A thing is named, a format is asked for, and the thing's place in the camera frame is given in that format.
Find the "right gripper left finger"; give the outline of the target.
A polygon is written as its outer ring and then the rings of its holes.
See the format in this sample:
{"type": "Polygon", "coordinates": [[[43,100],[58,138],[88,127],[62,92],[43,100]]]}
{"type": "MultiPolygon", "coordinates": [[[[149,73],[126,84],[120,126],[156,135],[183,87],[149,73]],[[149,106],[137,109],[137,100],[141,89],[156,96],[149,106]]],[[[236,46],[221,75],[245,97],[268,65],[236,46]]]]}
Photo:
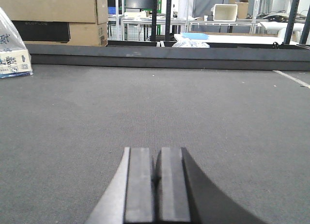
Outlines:
{"type": "Polygon", "coordinates": [[[153,164],[148,148],[125,147],[110,184],[87,224],[153,224],[153,164]]]}

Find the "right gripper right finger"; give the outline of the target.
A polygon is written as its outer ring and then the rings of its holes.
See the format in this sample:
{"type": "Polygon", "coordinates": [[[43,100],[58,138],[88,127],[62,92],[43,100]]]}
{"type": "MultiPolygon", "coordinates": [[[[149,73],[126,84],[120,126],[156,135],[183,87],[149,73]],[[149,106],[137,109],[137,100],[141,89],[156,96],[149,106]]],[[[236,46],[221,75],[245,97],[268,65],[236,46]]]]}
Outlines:
{"type": "Polygon", "coordinates": [[[262,224],[202,171],[186,148],[164,147],[156,162],[158,224],[262,224]]]}

